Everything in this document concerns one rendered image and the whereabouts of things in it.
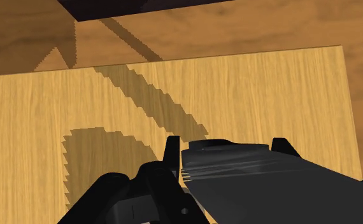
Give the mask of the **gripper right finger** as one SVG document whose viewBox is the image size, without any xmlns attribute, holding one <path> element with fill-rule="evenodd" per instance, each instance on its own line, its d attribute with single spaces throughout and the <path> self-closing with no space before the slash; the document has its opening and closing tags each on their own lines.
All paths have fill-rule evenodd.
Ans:
<svg viewBox="0 0 363 224">
<path fill-rule="evenodd" d="M 298 154 L 295 148 L 289 143 L 287 139 L 283 137 L 273 138 L 271 150 L 301 158 L 300 154 Z"/>
</svg>

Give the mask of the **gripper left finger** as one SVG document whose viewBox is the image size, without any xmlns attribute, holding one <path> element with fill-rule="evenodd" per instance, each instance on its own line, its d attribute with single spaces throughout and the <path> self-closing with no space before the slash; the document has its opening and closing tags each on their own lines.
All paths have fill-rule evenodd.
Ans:
<svg viewBox="0 0 363 224">
<path fill-rule="evenodd" d="M 58 224 L 210 224 L 179 173 L 180 138 L 169 136 L 161 161 L 141 165 L 133 179 L 103 174 Z"/>
</svg>

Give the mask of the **light wooden table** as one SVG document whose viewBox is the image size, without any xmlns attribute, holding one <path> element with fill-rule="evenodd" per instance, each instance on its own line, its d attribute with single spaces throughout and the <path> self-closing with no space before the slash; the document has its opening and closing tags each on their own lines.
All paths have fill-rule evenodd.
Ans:
<svg viewBox="0 0 363 224">
<path fill-rule="evenodd" d="M 269 144 L 362 177 L 341 46 L 0 76 L 0 224 L 56 224 L 167 136 Z"/>
</svg>

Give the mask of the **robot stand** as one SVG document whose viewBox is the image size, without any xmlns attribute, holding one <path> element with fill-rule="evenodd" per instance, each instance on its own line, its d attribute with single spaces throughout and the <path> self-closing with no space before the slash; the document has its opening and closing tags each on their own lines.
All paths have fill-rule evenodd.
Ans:
<svg viewBox="0 0 363 224">
<path fill-rule="evenodd" d="M 233 0 L 57 0 L 78 22 Z"/>
</svg>

